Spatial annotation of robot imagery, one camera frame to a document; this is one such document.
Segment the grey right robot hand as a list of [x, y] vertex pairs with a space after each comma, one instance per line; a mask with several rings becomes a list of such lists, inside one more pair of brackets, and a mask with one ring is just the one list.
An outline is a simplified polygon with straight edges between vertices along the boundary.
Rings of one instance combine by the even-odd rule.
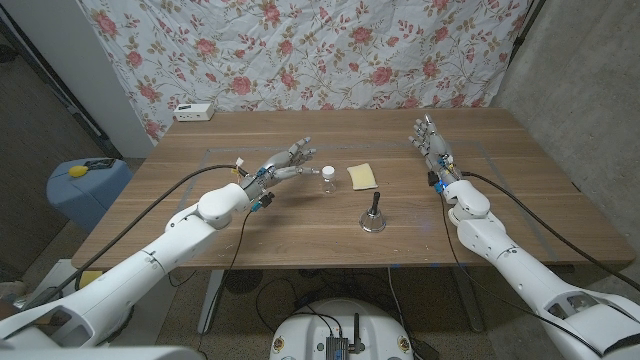
[[461, 171], [456, 167], [450, 145], [438, 132], [432, 117], [425, 114], [413, 125], [414, 135], [409, 142], [424, 157], [428, 168], [428, 183], [438, 192], [448, 185], [462, 179]]

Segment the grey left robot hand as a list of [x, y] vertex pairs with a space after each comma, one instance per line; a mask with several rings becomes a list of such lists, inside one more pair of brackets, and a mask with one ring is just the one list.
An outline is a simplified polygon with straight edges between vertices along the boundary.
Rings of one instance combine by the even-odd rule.
[[261, 196], [268, 188], [298, 175], [317, 175], [320, 170], [306, 167], [316, 150], [308, 148], [310, 137], [295, 142], [288, 150], [271, 156], [254, 174], [241, 181], [241, 188], [250, 201]]

